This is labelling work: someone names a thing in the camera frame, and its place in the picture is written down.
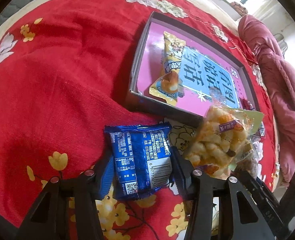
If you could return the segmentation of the blue biscuit packet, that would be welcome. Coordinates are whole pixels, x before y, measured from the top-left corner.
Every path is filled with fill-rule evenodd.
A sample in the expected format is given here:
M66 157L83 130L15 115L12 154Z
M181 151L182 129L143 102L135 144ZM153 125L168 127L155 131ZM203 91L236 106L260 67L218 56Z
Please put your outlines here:
M168 122L156 125L106 126L115 172L114 198L139 200L168 185L173 171Z

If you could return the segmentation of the red stick snack packet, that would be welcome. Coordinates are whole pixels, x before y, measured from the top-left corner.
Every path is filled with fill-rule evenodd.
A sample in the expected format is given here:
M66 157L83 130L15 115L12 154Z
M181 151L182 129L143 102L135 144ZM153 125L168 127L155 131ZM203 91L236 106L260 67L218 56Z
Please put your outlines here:
M242 105L242 108L244 110L249 110L249 111L255 111L255 107L252 105L251 102L249 102L247 99L244 99L244 98L240 98L240 102L241 102L241 105Z

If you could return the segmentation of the yellow cream puff packet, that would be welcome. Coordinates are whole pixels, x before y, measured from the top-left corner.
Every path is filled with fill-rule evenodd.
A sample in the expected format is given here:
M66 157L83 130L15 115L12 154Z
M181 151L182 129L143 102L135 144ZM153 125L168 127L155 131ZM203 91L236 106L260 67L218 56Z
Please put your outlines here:
M186 41L167 31L163 32L163 37L163 71L149 87L149 94L164 100L171 106L176 106L179 96L179 73Z

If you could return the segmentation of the clear orange-edged snack bag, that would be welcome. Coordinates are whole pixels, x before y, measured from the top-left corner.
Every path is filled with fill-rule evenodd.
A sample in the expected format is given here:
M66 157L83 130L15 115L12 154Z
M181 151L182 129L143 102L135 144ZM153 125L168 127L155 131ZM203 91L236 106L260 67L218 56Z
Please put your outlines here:
M250 154L245 159L239 161L233 173L239 175L242 171L247 171L250 174L250 176L252 176L254 179L257 178L258 163L254 158L253 154Z

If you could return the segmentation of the rice cracker snack packet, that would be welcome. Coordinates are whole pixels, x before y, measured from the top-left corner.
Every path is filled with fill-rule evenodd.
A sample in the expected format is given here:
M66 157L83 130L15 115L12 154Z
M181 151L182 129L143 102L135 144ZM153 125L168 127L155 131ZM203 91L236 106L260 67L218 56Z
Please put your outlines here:
M194 168L214 178L228 173L228 166L246 144L253 121L241 109L209 107L183 154Z

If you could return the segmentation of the green tea snack packet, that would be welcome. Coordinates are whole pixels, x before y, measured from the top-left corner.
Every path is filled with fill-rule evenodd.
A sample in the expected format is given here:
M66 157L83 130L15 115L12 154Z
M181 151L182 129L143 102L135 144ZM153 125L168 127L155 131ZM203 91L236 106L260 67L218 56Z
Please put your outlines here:
M258 111L251 111L251 110L244 110L242 109L241 112L243 113L243 121L246 125L246 129L249 135L255 134L263 121L264 114Z

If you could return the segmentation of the pink quilted blanket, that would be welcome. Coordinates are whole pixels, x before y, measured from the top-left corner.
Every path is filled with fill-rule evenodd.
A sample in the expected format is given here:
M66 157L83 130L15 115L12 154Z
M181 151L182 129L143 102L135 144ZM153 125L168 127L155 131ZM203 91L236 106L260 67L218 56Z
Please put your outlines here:
M254 53L267 88L279 132L280 168L289 182L295 172L295 69L267 26L254 16L243 16L238 31Z

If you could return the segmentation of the red floral bedspread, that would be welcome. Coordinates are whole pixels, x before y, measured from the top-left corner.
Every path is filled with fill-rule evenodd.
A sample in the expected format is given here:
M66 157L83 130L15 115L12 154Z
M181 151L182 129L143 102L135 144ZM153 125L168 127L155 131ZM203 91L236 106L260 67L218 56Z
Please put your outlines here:
M200 0L50 0L1 33L0 215L14 226L50 178L75 178L100 158L105 126L159 122L124 106L154 11L206 34L251 72L237 24Z

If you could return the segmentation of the grey cardboard box lid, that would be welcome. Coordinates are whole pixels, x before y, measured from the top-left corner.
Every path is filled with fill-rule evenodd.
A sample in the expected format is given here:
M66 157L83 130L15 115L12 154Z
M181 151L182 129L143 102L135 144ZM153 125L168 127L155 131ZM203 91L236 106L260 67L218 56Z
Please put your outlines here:
M164 32L184 40L176 105L149 93L150 86L162 75ZM133 111L166 116L197 127L212 105L211 96L231 108L241 108L246 99L259 109L258 99L245 64L211 38L164 14L153 12L135 51L126 96L126 107Z

